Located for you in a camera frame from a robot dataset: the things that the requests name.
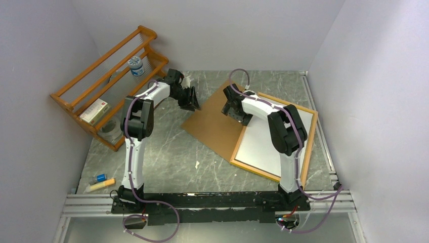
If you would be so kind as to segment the white blue lidded jar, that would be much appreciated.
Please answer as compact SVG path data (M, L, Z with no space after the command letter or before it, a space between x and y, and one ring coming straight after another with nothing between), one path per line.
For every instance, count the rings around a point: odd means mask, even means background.
M144 74L143 62L139 56L132 56L127 65L133 76L141 76Z

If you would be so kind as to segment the blue capped small tube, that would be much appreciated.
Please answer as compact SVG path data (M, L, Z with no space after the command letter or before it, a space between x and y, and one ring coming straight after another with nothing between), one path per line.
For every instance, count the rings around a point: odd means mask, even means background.
M89 184L94 185L107 180L106 174L100 174L93 177L90 177Z

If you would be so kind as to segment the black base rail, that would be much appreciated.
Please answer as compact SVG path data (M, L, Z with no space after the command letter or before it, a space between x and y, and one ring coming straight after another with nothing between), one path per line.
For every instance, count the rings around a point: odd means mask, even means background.
M111 213L147 216L149 226L169 223L258 221L273 223L290 211L309 211L309 199L296 192L279 191L141 193L134 198L120 189L113 198Z

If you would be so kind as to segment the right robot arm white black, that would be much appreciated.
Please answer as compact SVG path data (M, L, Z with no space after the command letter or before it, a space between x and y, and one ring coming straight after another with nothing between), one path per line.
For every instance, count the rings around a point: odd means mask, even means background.
M280 155L280 182L278 204L291 210L298 200L306 200L299 175L299 153L304 148L308 133L298 112L292 105L271 103L251 91L242 93L235 84L226 86L227 99L222 113L246 126L256 116L268 123L272 145Z

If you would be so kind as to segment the yellow glue stick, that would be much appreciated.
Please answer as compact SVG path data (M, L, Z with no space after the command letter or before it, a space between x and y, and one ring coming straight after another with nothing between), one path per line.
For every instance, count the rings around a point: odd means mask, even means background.
M102 189L102 188L114 185L115 183L116 183L115 178L111 178L111 179L105 180L103 182L96 183L94 185L88 185L85 188L84 192L92 192L92 191L95 191L95 190L99 190L99 189Z

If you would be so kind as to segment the orange wooden shelf rack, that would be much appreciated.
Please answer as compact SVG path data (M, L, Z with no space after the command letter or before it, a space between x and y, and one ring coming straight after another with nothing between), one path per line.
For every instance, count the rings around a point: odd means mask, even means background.
M166 76L164 69L169 60L152 48L155 39L157 33L154 30L138 26L69 83L51 93L50 97L94 139L117 151L124 143L124 137L109 142L99 135L99 131L113 116L120 115L126 96L142 92L149 80ZM132 75L127 65L132 56L141 58L143 75ZM79 116L97 99L108 102L110 109L91 126Z

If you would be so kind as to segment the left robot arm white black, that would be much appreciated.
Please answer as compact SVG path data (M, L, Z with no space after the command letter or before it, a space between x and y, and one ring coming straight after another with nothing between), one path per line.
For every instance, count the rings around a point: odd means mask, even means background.
M154 129L154 111L168 97L177 100L183 110L200 109L195 87L176 69L169 69L165 77L154 80L146 91L124 100L121 130L126 145L125 171L117 196L133 213L140 212L145 205L143 157Z

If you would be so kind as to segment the white red cardboard box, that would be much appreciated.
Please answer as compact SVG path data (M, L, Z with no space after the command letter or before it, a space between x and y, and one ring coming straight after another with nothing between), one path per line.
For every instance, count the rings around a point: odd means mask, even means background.
M97 99L80 116L84 122L94 126L101 117L110 109L110 104L102 99Z

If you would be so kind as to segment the brown cardboard backing board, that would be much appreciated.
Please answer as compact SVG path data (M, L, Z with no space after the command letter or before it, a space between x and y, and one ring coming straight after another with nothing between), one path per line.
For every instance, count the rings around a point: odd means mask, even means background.
M191 136L230 162L244 126L222 113L227 102L223 89L229 85L225 81L202 105L182 124Z

